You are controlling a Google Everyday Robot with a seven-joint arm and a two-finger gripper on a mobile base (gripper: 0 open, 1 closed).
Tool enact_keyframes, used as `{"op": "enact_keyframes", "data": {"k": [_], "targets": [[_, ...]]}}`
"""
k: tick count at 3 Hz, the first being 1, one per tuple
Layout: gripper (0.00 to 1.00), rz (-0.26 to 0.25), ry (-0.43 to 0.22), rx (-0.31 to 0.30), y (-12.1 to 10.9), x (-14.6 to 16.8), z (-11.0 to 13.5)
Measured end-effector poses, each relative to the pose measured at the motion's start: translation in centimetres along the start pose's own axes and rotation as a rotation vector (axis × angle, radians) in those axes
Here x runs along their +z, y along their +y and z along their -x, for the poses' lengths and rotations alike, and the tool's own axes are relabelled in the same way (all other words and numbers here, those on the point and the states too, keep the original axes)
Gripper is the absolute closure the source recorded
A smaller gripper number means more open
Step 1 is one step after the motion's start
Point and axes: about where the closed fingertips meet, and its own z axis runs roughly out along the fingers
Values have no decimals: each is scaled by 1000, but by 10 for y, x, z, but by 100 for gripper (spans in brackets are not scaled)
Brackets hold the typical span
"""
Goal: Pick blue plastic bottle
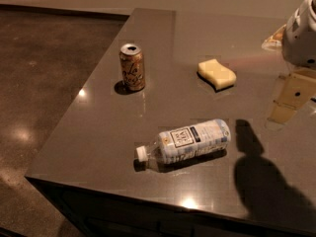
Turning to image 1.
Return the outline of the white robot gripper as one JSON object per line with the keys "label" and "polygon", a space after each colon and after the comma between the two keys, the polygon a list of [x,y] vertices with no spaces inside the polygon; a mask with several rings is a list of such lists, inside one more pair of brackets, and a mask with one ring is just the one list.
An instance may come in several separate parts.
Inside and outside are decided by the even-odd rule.
{"label": "white robot gripper", "polygon": [[284,78],[279,95],[274,100],[269,121],[285,124],[316,95],[316,0],[304,0],[271,36],[262,49],[282,50],[283,58],[300,67]]}

